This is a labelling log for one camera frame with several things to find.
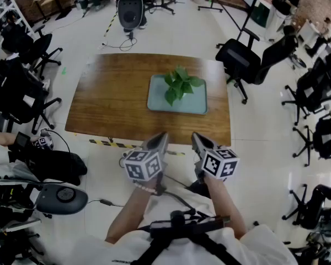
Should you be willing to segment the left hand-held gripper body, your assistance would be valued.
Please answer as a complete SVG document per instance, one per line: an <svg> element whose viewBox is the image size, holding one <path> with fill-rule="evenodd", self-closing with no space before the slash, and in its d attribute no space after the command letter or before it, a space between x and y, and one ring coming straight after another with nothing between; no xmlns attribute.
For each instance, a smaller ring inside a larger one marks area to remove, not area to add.
<svg viewBox="0 0 331 265"><path fill-rule="evenodd" d="M148 182L166 168L159 152L133 150L124 159L127 176L136 181Z"/></svg>

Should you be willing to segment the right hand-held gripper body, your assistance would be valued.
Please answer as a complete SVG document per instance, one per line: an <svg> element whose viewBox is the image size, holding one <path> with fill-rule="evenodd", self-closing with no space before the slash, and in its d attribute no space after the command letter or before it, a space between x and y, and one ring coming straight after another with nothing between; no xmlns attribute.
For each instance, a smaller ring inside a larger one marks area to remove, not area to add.
<svg viewBox="0 0 331 265"><path fill-rule="evenodd" d="M234 175L239 164L239 157L231 149L206 150L195 163L195 174L202 183L204 177L226 180Z"/></svg>

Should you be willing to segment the teal tray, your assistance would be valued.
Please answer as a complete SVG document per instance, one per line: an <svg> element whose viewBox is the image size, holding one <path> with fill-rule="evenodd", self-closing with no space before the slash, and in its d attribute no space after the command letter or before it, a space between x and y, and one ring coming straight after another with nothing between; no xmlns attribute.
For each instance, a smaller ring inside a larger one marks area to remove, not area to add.
<svg viewBox="0 0 331 265"><path fill-rule="evenodd" d="M192 87L193 93L184 93L181 100L176 99L170 105L165 99L169 86L164 81L164 75L153 75L150 80L147 107L152 111L200 114L207 113L206 82L200 87Z"/></svg>

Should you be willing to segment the green potted plant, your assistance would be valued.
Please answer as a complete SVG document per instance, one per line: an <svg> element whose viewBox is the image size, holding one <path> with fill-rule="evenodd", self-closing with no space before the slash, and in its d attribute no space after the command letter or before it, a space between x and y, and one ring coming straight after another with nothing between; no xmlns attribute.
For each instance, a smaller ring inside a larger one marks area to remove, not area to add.
<svg viewBox="0 0 331 265"><path fill-rule="evenodd" d="M172 106L176 100L182 100L184 94L193 94L193 87L201 87L205 81L198 76L190 76L185 67L177 66L163 77L168 85L164 97L167 103Z"/></svg>

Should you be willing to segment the person's right forearm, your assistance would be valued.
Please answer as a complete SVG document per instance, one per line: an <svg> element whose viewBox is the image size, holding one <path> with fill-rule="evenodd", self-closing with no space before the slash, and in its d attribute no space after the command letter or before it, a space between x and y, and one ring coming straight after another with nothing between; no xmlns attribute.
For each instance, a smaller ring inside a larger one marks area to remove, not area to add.
<svg viewBox="0 0 331 265"><path fill-rule="evenodd" d="M244 219L235 206L226 186L221 180L209 176L204 177L204 182L209 190L216 215L230 217L227 227L230 227L235 238L240 240L247 233L247 229Z"/></svg>

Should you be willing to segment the person's left forearm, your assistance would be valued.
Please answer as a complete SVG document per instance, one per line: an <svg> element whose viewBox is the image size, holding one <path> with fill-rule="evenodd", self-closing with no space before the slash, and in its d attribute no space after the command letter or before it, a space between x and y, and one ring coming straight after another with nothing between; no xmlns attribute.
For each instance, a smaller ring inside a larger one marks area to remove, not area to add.
<svg viewBox="0 0 331 265"><path fill-rule="evenodd" d="M143 220L143 215L150 200L151 193L136 187L128 201L111 223L105 241L117 243L124 235L136 231Z"/></svg>

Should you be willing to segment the yellow black floor tape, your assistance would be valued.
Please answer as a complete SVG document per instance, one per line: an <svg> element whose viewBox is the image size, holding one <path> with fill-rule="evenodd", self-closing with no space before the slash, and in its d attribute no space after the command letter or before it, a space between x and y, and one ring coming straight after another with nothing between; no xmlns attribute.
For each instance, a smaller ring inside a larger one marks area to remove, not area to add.
<svg viewBox="0 0 331 265"><path fill-rule="evenodd" d="M118 143L118 142L109 142L109 141L103 141L103 140L94 140L94 139L90 139L89 142L92 143L92 144L110 146L110 147L117 147L117 148L123 148L123 149L136 149L136 148L141 147L139 145L130 145L130 144L123 144L123 143ZM183 153L183 152L176 152L176 151L171 151L171 150L167 150L167 154L174 155L174 156L185 156L185 153Z"/></svg>
<svg viewBox="0 0 331 265"><path fill-rule="evenodd" d="M118 11L116 11L115 14L113 15L113 17L112 17L112 19L111 19L111 21L110 21L110 23L109 23L109 25L108 25L108 27L107 27L107 29L106 29L103 37L106 37L106 35L109 32L109 30L110 30L110 28L111 28L111 26L112 26L115 18L117 17L117 15L118 15Z"/></svg>

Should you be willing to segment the black chest harness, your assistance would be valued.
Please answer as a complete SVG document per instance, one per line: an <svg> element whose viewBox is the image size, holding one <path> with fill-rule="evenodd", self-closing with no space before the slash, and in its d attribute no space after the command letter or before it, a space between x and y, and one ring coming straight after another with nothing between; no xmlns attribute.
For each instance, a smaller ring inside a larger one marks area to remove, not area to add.
<svg viewBox="0 0 331 265"><path fill-rule="evenodd" d="M241 265L220 243L212 240L208 232L220 230L230 222L229 216L209 217L196 210L171 212L169 220L154 221L140 230L150 234L149 248L131 265L152 265L156 258L170 246L174 240L188 239L203 247L226 265Z"/></svg>

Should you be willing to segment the black office chair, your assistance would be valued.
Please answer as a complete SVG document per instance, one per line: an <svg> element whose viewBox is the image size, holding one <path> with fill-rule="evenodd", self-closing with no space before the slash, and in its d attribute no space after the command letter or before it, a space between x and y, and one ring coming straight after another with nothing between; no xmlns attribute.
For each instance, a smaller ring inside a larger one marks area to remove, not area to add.
<svg viewBox="0 0 331 265"><path fill-rule="evenodd" d="M331 100L331 47L324 56L318 56L311 68L297 81L296 90L286 85L293 100L281 102L281 105L294 104L297 107L297 118L294 126L300 120L300 112L307 118L311 113L317 114L324 110L322 104Z"/></svg>
<svg viewBox="0 0 331 265"><path fill-rule="evenodd" d="M325 207L325 200L331 201L331 187L319 184L317 185L308 202L305 202L307 184L304 187L303 196L300 199L297 194L290 189L289 194L292 194L297 202L297 208L290 214L282 216L282 220L288 220L290 217L296 216L296 220L292 222L293 225L299 225L307 230L314 230L319 224L331 224L331 208Z"/></svg>
<svg viewBox="0 0 331 265"><path fill-rule="evenodd" d="M32 66L35 61L41 59L41 61L33 68L35 73L37 73L38 68L40 68L39 78L41 80L44 80L44 76L42 74L47 63L55 63L61 66L61 61L50 59L50 57L58 51L63 51L63 48L58 47L51 53L47 53L47 50L51 44L52 34L43 34L42 29L44 27L45 26L42 25L35 30L35 33L39 33L39 38L36 40L33 40L33 38L27 33L20 33L18 35L17 44L17 51L22 63Z"/></svg>
<svg viewBox="0 0 331 265"><path fill-rule="evenodd" d="M45 109L61 98L46 101L49 90L32 76L18 57L0 60L0 112L7 120L17 124L33 122L31 132L35 135L36 125L42 118L50 129L55 126L48 121Z"/></svg>
<svg viewBox="0 0 331 265"><path fill-rule="evenodd" d="M266 48L263 56L259 57L252 51L253 41L259 41L259 37L252 32L248 45L240 41L229 39L221 44L215 60L222 62L225 73L229 75L227 82L234 81L234 86L243 94L242 103L246 104L248 96L241 83L260 85L264 82L271 67L288 58L298 47L296 36L284 35L279 41Z"/></svg>
<svg viewBox="0 0 331 265"><path fill-rule="evenodd" d="M314 132L310 131L308 125L305 125L304 128L307 130L306 136L295 126L292 128L292 131L297 132L305 143L304 147L298 153L292 154L292 157L296 158L304 151L307 151L307 163L305 163L305 167L310 165L312 150L319 154L319 158L325 160L331 159L331 115L327 114L321 117L316 123Z"/></svg>

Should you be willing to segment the person's white shirt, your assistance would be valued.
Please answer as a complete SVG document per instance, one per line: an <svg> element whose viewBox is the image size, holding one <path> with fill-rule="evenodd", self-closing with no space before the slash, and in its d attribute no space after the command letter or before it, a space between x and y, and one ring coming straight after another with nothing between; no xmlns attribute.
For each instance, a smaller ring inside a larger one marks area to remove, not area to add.
<svg viewBox="0 0 331 265"><path fill-rule="evenodd" d="M150 234L140 230L154 221L166 220L172 211L184 210L187 204L208 215L217 216L209 197L203 197L184 188L172 188L174 197L151 196L136 231L124 235L117 243L85 238L76 243L66 265L131 265L149 248ZM240 239L236 239L230 227L207 233L241 265L297 265L282 241L265 225L259 225ZM156 258L152 265L226 265L203 247L186 238L174 240Z"/></svg>

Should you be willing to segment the green bin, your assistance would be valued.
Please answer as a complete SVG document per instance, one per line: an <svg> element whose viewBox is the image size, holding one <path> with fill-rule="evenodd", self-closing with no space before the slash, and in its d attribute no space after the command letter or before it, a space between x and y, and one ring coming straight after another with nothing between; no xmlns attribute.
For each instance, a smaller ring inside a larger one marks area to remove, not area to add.
<svg viewBox="0 0 331 265"><path fill-rule="evenodd" d="M258 5L254 6L250 18L255 23L265 28L268 20L269 12L270 12L270 7L267 7L262 2L258 2Z"/></svg>

